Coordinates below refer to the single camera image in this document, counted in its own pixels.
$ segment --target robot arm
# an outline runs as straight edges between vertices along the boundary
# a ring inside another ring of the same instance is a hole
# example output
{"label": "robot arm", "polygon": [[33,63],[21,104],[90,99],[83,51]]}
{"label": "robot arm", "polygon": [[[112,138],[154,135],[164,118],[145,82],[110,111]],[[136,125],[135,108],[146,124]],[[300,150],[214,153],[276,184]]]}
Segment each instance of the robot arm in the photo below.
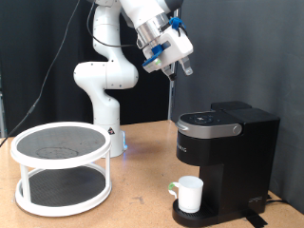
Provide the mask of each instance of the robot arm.
{"label": "robot arm", "polygon": [[177,2],[181,3],[182,0],[96,0],[99,6],[95,11],[93,35],[112,47],[94,39],[94,49],[108,61],[77,65],[74,79],[90,97],[94,124],[110,134],[111,157],[121,155],[126,145],[124,133],[120,129],[120,104],[108,96],[105,90],[131,88],[139,79],[137,69],[126,60],[119,47],[119,16],[122,7],[138,32],[138,47],[147,59],[143,68],[148,72],[161,69],[170,78],[170,65],[177,61],[183,65],[187,75],[192,73],[187,57],[193,52],[192,44],[181,22],[176,19],[169,21],[165,14],[178,8]]}

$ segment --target white mug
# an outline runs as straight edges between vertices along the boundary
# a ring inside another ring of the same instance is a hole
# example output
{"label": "white mug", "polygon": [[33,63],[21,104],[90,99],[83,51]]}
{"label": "white mug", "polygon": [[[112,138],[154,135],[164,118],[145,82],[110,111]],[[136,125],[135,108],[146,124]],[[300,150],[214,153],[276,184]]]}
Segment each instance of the white mug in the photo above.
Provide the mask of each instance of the white mug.
{"label": "white mug", "polygon": [[179,188],[179,208],[186,213],[196,213],[200,210],[203,182],[193,176],[185,176],[179,182],[172,182],[168,186],[169,193],[177,198],[173,187]]}

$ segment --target coffee maker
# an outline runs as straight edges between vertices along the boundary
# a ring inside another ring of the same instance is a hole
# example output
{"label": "coffee maker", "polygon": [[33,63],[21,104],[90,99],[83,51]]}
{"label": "coffee maker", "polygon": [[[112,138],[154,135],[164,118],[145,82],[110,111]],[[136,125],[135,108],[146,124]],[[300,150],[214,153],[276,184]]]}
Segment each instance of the coffee maker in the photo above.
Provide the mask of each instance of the coffee maker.
{"label": "coffee maker", "polygon": [[242,102],[215,103],[211,111],[181,115],[176,126],[177,157],[199,166],[203,181],[197,213],[182,212],[178,199],[173,203],[178,224],[204,227],[265,211],[277,116]]}

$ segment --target green mug handle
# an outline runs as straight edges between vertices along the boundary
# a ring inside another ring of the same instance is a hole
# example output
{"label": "green mug handle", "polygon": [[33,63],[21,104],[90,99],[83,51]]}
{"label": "green mug handle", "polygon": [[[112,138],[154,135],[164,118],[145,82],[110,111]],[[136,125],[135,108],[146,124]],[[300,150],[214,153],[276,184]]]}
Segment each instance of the green mug handle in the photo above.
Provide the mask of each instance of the green mug handle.
{"label": "green mug handle", "polygon": [[172,190],[174,187],[180,187],[180,184],[178,182],[171,182],[168,186],[168,191],[171,195],[175,196],[175,199],[177,199],[177,193]]}

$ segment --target wooden table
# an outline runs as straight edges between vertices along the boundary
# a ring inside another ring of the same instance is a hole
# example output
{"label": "wooden table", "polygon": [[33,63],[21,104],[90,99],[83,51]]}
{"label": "wooden table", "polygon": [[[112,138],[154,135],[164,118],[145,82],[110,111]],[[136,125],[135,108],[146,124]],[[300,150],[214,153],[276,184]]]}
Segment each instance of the wooden table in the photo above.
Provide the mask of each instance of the wooden table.
{"label": "wooden table", "polygon": [[[128,149],[120,157],[111,159],[110,196],[98,207],[67,218],[35,217],[18,208],[14,192],[20,170],[10,156],[12,139],[9,139],[0,150],[0,227],[180,227],[172,219],[174,197],[168,193],[167,186],[181,176],[197,176],[199,168],[177,159],[177,128],[174,123],[163,121],[125,125],[122,129],[126,132]],[[105,166],[105,160],[96,163]],[[272,203],[261,216],[269,228],[304,227],[303,215],[287,204]],[[213,227],[253,226],[243,218]]]}

